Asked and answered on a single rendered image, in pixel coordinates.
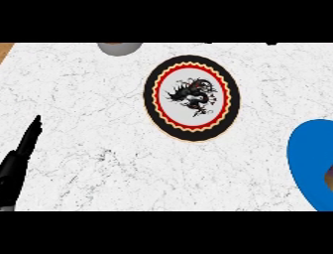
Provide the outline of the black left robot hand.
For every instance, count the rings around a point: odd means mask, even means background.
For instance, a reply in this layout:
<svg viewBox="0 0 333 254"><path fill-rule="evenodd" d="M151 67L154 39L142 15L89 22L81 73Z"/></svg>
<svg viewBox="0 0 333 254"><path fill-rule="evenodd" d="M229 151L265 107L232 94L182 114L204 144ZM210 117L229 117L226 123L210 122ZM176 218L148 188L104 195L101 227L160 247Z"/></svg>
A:
<svg viewBox="0 0 333 254"><path fill-rule="evenodd" d="M0 164L0 206L17 205L30 159L42 133L42 116L37 116L24 134L18 149L9 152Z"/></svg>

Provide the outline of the blue plate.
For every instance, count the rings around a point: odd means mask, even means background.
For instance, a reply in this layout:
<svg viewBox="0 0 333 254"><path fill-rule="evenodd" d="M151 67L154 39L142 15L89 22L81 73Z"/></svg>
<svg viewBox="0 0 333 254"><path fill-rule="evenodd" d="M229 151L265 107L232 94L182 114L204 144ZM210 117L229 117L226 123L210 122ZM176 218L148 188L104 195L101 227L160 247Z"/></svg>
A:
<svg viewBox="0 0 333 254"><path fill-rule="evenodd" d="M294 180L310 204L319 211L333 211L333 192L325 174L333 165L333 121L304 122L294 130L287 147Z"/></svg>

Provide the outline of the black dragon print plate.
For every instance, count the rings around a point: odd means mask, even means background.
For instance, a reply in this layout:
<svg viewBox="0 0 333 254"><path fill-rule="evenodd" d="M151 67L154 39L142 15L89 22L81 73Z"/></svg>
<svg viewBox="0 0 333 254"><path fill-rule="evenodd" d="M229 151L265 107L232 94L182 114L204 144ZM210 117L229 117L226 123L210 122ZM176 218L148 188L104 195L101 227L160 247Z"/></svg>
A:
<svg viewBox="0 0 333 254"><path fill-rule="evenodd" d="M155 125L189 142L219 137L241 109L241 92L231 73L213 60L194 55L172 58L152 70L143 99Z"/></svg>

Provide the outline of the grey round object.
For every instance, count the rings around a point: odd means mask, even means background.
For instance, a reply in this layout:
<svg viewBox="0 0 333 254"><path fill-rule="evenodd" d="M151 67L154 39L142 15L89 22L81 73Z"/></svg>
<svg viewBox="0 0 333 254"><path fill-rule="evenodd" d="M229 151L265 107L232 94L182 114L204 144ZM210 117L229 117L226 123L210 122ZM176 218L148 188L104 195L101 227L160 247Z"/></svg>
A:
<svg viewBox="0 0 333 254"><path fill-rule="evenodd" d="M123 57L133 54L142 44L141 43L99 43L101 50L114 57Z"/></svg>

